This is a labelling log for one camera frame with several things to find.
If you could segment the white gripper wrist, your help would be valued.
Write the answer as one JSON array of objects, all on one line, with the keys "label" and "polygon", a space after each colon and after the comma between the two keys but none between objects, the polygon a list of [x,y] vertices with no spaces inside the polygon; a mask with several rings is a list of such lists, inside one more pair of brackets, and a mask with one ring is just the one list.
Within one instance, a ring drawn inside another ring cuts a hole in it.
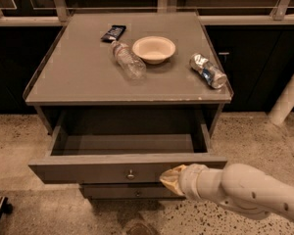
[{"label": "white gripper wrist", "polygon": [[206,167],[203,164],[181,164],[160,175],[160,181],[178,196],[192,201],[220,203],[225,199],[221,187],[223,170]]}]

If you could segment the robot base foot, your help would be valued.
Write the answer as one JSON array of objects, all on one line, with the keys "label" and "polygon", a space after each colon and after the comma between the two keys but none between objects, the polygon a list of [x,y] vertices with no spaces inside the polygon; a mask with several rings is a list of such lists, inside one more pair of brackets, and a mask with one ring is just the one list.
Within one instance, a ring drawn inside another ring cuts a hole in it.
[{"label": "robot base foot", "polygon": [[126,229],[126,235],[154,235],[154,233],[147,225],[137,222]]}]

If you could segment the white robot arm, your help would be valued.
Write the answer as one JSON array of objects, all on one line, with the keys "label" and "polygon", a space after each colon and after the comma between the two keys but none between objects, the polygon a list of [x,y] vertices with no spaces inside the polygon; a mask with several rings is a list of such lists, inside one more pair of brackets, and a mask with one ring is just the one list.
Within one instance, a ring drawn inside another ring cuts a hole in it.
[{"label": "white robot arm", "polygon": [[160,181],[178,196],[211,201],[250,219],[275,213],[294,222],[294,187],[246,164],[224,169],[182,164],[163,172]]}]

